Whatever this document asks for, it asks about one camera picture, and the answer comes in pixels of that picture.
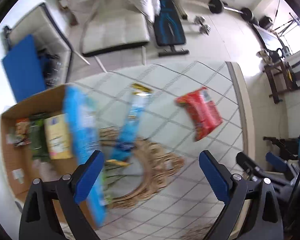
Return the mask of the green snack bag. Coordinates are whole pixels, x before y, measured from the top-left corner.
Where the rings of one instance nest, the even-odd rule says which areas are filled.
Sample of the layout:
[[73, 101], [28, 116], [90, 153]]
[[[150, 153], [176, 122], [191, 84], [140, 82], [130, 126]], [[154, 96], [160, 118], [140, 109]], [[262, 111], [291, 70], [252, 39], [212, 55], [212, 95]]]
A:
[[38, 113], [30, 116], [30, 126], [28, 129], [32, 159], [39, 160], [41, 162], [50, 161], [44, 128], [44, 121], [46, 117], [47, 115], [45, 113]]

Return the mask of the orange cartoon snack bag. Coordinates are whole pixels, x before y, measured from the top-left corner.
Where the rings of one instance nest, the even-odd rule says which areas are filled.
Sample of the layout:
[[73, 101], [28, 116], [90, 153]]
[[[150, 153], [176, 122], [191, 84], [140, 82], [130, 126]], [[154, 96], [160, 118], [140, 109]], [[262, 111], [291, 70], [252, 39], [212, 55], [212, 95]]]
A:
[[28, 136], [29, 127], [30, 127], [29, 118], [18, 119], [16, 121], [15, 139], [14, 139], [15, 147], [25, 146], [30, 143], [29, 136]]

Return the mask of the red snack bag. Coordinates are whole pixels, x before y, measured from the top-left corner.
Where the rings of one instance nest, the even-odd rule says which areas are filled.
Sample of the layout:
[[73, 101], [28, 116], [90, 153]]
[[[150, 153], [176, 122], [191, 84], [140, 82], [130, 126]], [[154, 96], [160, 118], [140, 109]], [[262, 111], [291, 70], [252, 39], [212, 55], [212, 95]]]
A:
[[216, 104], [205, 86], [177, 97], [175, 103], [183, 107], [191, 118], [195, 141], [203, 139], [223, 123]]

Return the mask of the yellow Vinda tissue pack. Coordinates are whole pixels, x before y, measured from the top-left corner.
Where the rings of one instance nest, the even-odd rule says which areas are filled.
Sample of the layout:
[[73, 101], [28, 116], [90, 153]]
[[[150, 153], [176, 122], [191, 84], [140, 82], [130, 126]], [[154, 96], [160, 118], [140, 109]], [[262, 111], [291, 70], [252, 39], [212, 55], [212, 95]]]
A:
[[59, 114], [44, 120], [47, 149], [52, 160], [70, 159], [71, 136], [65, 114]]

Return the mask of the blue wipes pack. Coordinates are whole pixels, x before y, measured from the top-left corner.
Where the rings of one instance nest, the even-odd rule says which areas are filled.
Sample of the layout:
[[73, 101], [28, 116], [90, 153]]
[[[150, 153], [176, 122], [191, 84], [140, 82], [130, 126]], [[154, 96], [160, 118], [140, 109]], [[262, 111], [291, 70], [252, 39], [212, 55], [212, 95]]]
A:
[[94, 152], [97, 153], [96, 159], [74, 186], [74, 199], [77, 204], [86, 200], [96, 226], [101, 226], [106, 218], [101, 181], [104, 155], [98, 142], [96, 110], [95, 101], [81, 89], [73, 85], [66, 86], [63, 113], [72, 136], [72, 152], [78, 165], [85, 164]]

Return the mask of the brown cardboard box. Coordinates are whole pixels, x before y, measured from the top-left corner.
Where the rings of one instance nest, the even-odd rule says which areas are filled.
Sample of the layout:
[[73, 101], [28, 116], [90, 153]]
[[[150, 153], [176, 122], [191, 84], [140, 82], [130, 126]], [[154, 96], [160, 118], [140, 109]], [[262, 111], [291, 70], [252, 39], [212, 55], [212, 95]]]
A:
[[48, 116], [61, 114], [66, 89], [72, 85], [61, 85], [35, 94], [9, 108], [0, 116], [0, 150], [5, 168], [5, 177], [10, 190], [18, 202], [25, 203], [32, 181], [39, 178], [33, 166], [30, 145], [13, 146], [8, 142], [8, 133], [18, 120], [46, 113]]

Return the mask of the dark wooden chair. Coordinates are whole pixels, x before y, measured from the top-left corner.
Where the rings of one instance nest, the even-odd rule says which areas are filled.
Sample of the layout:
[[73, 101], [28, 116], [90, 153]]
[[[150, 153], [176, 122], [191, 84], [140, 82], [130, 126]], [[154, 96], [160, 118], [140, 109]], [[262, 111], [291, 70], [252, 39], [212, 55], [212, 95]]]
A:
[[[263, 72], [267, 75], [271, 89], [271, 94], [269, 95], [269, 97], [273, 99], [273, 102], [275, 104], [283, 101], [279, 98], [280, 95], [300, 90], [300, 85], [297, 84], [297, 82], [300, 81], [300, 71], [294, 72], [294, 68], [298, 67], [299, 65], [300, 61], [291, 66], [288, 62], [279, 60], [275, 64], [266, 64], [264, 66]], [[285, 89], [277, 90], [274, 79], [275, 76], [283, 77], [286, 86]]]

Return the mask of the patterned tablecloth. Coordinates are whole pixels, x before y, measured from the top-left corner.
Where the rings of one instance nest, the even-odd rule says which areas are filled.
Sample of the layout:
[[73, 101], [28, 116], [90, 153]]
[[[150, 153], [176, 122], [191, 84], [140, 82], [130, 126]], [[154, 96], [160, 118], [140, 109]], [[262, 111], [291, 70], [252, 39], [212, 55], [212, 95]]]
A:
[[[171, 176], [161, 175], [164, 187], [147, 189], [141, 199], [107, 210], [97, 229], [101, 239], [202, 239], [223, 208], [198, 163], [202, 150], [231, 172], [242, 173], [235, 156], [247, 148], [245, 124], [247, 88], [235, 62], [163, 62], [72, 77], [97, 104], [99, 128], [121, 128], [129, 107], [131, 85], [153, 90], [139, 126], [141, 141], [162, 157], [175, 154], [183, 166]], [[175, 98], [206, 86], [223, 119], [222, 124], [200, 141], [194, 125]]]

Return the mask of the blue foam board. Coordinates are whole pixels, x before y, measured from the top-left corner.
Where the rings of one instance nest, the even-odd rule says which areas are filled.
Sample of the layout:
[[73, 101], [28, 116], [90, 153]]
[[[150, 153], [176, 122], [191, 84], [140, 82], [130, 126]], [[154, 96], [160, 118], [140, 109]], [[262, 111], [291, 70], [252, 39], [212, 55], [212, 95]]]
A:
[[2, 59], [16, 102], [46, 90], [41, 64], [32, 35], [12, 47]]

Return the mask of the white chair at left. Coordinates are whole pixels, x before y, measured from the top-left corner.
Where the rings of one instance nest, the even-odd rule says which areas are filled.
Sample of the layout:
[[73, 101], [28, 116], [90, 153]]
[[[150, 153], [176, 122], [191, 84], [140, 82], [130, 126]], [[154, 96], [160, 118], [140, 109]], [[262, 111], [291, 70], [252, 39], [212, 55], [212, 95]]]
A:
[[69, 70], [73, 59], [73, 47], [63, 34], [45, 3], [40, 3], [13, 27], [5, 25], [1, 31], [1, 40], [6, 51], [18, 44], [27, 35], [32, 35], [38, 51], [44, 50], [51, 55], [57, 55], [61, 67], [57, 74], [56, 85], [68, 81]]

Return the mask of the black floor barbell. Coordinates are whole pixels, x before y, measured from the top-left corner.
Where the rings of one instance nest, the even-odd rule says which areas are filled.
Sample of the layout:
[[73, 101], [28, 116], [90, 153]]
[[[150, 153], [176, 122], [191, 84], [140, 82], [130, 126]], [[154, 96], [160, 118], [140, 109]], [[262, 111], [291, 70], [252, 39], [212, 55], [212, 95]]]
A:
[[227, 3], [221, 0], [209, 0], [208, 7], [211, 13], [221, 14], [223, 11], [228, 10], [240, 14], [241, 18], [248, 23], [259, 25], [258, 19], [254, 16], [253, 12], [246, 7], [242, 7], [240, 10], [229, 7]]

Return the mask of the blue black weight bench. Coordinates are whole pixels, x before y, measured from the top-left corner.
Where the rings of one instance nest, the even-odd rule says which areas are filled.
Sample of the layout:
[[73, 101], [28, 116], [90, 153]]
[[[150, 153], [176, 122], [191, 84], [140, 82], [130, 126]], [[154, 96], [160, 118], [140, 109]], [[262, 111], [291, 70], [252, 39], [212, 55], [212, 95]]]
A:
[[158, 52], [158, 57], [189, 54], [187, 49], [175, 49], [186, 44], [186, 37], [173, 0], [160, 0], [160, 6], [160, 14], [153, 24], [154, 36], [158, 47], [170, 47], [170, 51]]

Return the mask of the white cushioned chair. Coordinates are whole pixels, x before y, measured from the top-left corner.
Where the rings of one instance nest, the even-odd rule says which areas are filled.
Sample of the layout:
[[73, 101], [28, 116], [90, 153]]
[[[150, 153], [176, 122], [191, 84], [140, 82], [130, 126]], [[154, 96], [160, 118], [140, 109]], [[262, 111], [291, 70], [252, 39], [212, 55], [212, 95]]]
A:
[[79, 51], [91, 57], [142, 47], [150, 41], [144, 14], [128, 0], [67, 0], [82, 35]]

